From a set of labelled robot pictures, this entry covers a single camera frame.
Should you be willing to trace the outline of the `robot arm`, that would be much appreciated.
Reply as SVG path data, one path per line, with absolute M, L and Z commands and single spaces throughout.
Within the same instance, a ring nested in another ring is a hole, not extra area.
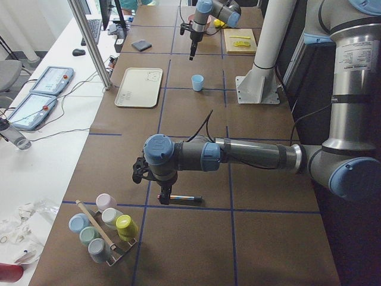
M 368 135 L 380 77 L 380 2 L 308 1 L 304 42 L 336 45 L 330 133 L 321 145 L 289 146 L 203 138 L 173 142 L 150 136 L 133 165 L 133 181 L 161 187 L 170 202 L 181 170 L 215 171 L 222 163 L 308 172 L 317 183 L 350 201 L 380 192 L 380 162 Z
M 207 29 L 207 20 L 209 16 L 213 16 L 229 27 L 236 27 L 241 17 L 241 8 L 236 1 L 213 1 L 200 0 L 196 3 L 194 18 L 189 23 L 180 25 L 180 34 L 183 35 L 185 30 L 190 31 L 190 46 L 189 59 L 192 61 L 198 43 L 202 41 L 204 32 Z

